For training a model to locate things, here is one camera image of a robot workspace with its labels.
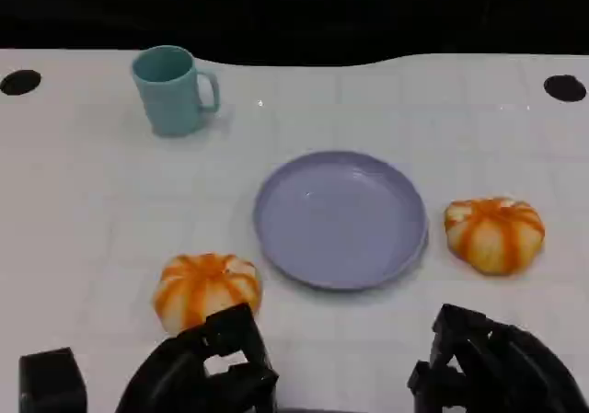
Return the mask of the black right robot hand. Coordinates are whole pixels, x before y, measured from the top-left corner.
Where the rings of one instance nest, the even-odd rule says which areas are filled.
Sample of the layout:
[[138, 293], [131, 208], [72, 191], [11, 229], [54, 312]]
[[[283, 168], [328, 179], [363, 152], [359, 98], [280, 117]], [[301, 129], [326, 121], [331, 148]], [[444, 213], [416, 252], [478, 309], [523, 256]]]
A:
[[430, 360], [408, 380], [416, 412], [586, 412], [574, 377], [542, 341], [514, 325], [443, 304]]

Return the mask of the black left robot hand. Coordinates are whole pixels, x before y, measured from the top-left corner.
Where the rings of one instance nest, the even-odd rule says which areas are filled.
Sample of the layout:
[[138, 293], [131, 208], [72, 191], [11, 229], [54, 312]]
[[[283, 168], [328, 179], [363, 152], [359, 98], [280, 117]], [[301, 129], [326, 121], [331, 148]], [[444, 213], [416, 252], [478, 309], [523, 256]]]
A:
[[116, 410], [275, 412], [277, 381], [251, 309], [239, 304], [157, 346]]

